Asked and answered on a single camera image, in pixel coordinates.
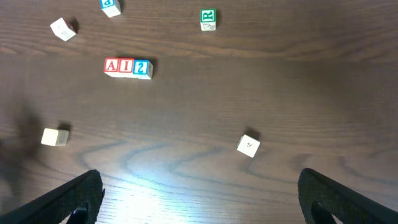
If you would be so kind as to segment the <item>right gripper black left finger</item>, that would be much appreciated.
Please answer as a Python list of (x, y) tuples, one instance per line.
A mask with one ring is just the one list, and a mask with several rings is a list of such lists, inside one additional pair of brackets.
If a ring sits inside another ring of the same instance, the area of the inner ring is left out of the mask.
[(100, 173), (89, 170), (39, 198), (1, 216), (1, 223), (90, 223), (97, 221), (104, 197)]

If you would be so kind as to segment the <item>red letter I block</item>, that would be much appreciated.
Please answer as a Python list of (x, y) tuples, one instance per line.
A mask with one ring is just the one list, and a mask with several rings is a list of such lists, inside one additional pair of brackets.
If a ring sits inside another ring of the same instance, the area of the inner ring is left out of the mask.
[(133, 58), (119, 59), (118, 77), (131, 78), (133, 77), (132, 71), (134, 67)]

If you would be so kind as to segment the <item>blue number 2 block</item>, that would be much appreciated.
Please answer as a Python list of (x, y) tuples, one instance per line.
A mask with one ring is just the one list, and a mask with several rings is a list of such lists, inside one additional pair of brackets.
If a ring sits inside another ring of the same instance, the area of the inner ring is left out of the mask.
[(135, 60), (132, 74), (135, 78), (151, 80), (154, 67), (149, 60)]

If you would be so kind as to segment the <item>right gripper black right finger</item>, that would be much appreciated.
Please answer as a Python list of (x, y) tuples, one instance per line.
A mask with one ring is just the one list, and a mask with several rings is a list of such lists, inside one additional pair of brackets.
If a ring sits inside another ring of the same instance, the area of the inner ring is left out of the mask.
[(297, 185), (306, 223), (397, 223), (396, 211), (313, 169), (303, 169)]

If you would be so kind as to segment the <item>red letter A block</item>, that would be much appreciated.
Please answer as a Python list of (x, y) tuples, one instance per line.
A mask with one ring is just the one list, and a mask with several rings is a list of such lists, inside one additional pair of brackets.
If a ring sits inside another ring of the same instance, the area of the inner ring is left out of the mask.
[(104, 60), (104, 73), (111, 76), (117, 77), (119, 69), (119, 59), (118, 58), (105, 58)]

